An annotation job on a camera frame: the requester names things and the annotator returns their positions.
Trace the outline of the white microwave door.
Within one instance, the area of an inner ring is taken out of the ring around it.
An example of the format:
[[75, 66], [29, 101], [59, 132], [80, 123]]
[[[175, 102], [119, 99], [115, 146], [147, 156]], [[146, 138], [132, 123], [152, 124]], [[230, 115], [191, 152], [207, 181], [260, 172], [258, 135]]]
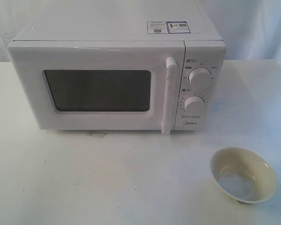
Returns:
[[41, 129], [174, 128], [183, 41], [13, 41], [7, 50]]

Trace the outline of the cream ceramic bowl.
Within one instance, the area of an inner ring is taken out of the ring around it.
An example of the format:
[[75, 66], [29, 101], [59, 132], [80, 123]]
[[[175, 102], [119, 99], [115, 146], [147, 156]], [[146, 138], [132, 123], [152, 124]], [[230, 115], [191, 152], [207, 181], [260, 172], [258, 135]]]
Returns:
[[217, 186], [240, 203], [263, 203], [275, 195], [278, 187], [274, 169], [248, 149], [218, 150], [210, 159], [210, 170]]

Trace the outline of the white microwave oven body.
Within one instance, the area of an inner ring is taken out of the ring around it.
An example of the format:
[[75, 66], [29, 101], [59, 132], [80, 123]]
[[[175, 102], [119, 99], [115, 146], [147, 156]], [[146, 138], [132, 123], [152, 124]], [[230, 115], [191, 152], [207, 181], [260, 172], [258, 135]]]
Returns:
[[[191, 33], [148, 34], [147, 22], [186, 21]], [[13, 41], [183, 41], [185, 56], [173, 130], [199, 130], [206, 124], [226, 46], [195, 0], [53, 0]], [[207, 68], [208, 87], [192, 86], [189, 73]], [[204, 100], [205, 111], [190, 114], [184, 102]]]

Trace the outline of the lower white control knob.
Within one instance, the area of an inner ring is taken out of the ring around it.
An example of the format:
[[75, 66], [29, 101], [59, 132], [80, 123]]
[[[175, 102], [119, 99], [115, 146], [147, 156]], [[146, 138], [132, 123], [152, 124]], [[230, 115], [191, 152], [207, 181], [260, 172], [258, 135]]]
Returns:
[[191, 96], [185, 100], [184, 108], [190, 114], [201, 114], [205, 111], [204, 100], [199, 96]]

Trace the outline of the white control knob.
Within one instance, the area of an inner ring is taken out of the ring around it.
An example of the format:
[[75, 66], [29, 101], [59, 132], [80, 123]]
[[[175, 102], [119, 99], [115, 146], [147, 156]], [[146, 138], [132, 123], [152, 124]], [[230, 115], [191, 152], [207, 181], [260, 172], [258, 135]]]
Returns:
[[205, 88], [212, 82], [211, 72], [204, 67], [194, 69], [189, 73], [189, 82], [192, 86]]
[[185, 100], [184, 108], [190, 114], [201, 114], [205, 111], [204, 100], [199, 96], [191, 96]]

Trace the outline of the upper white control knob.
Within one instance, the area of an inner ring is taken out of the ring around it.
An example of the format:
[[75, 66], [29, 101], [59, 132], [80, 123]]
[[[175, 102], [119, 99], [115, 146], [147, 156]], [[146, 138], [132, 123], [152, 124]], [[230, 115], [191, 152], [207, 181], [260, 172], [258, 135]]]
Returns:
[[189, 73], [189, 82], [192, 86], [205, 88], [212, 82], [211, 72], [204, 67], [194, 69]]

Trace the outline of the blue white label sticker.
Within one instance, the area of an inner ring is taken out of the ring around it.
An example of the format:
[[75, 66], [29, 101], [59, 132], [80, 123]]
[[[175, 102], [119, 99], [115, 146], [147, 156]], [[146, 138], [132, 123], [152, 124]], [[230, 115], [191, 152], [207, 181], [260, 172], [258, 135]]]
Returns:
[[191, 33], [186, 21], [147, 22], [148, 34], [188, 34]]

